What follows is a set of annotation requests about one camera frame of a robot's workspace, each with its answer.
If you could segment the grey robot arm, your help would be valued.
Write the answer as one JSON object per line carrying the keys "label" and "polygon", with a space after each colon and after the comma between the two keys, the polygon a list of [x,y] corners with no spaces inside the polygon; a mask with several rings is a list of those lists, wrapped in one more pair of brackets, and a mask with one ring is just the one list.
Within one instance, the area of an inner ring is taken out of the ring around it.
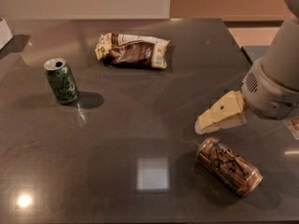
{"label": "grey robot arm", "polygon": [[198,134],[247,122],[246,112],[281,120],[299,139],[299,0],[284,0],[293,17],[284,21],[264,56],[255,60],[240,84],[200,115]]}

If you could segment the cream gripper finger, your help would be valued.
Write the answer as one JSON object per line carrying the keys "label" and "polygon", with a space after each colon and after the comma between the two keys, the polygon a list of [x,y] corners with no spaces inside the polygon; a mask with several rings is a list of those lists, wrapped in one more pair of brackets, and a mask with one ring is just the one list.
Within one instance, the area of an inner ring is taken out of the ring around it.
{"label": "cream gripper finger", "polygon": [[[207,113],[211,113],[213,115],[216,115],[217,117],[219,117],[220,115],[223,115],[224,117],[231,117],[236,114],[245,115],[246,106],[241,92],[240,91],[227,92],[203,114],[207,114]],[[199,132],[199,117],[197,118],[194,125],[194,129],[197,132]]]}
{"label": "cream gripper finger", "polygon": [[199,133],[213,133],[220,129],[229,129],[240,126],[247,122],[246,116],[236,114],[231,117],[220,115],[217,117],[211,113],[199,117]]}

